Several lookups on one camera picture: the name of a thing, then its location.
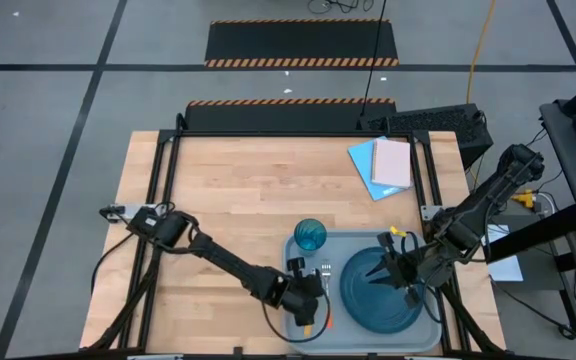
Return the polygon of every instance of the white cable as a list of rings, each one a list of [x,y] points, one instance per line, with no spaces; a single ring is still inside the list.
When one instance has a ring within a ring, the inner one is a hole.
[[[550,204],[550,214],[554,214],[555,212],[557,212],[557,208],[555,207],[555,203],[550,199],[550,197],[546,194],[542,194],[542,193],[537,193],[537,196],[542,196],[544,199],[546,199],[548,201],[548,203]]]

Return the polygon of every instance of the blue notebook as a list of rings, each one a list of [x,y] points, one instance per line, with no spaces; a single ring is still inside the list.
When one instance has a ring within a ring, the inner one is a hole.
[[[381,200],[386,196],[390,196],[400,192],[403,189],[394,186],[377,185],[372,183],[372,160],[373,160],[373,149],[375,142],[373,140],[367,141],[365,143],[351,146],[348,148],[348,153],[355,163],[355,167],[361,176],[361,180],[364,181],[366,189],[370,193],[370,196],[374,201]]]

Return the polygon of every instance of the notebook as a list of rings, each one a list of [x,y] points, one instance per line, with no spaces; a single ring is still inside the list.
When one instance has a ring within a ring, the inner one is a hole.
[[[363,180],[364,185],[366,185],[366,189],[368,189],[370,197],[372,197],[374,201],[377,201],[387,196],[396,194],[403,189],[397,188],[395,186],[373,184],[371,175],[374,143],[374,140],[370,140],[359,145],[351,146],[348,148],[348,154],[350,154],[350,158],[355,163],[355,167],[357,168],[359,176],[361,176],[361,180]]]
[[[410,144],[375,139],[372,182],[378,185],[410,187]]]

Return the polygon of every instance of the blue cup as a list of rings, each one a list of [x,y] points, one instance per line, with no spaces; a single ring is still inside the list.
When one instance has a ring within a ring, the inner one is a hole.
[[[295,242],[302,256],[313,256],[326,243],[326,227],[316,219],[304,219],[297,224],[294,232]]]

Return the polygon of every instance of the fork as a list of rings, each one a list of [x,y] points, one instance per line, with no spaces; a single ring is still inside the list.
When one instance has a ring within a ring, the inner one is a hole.
[[[326,295],[330,298],[330,277],[332,276],[332,265],[328,259],[321,261],[321,277],[324,280],[324,290]],[[330,329],[332,327],[332,308],[330,309],[330,318],[328,319],[328,324],[326,327]]]

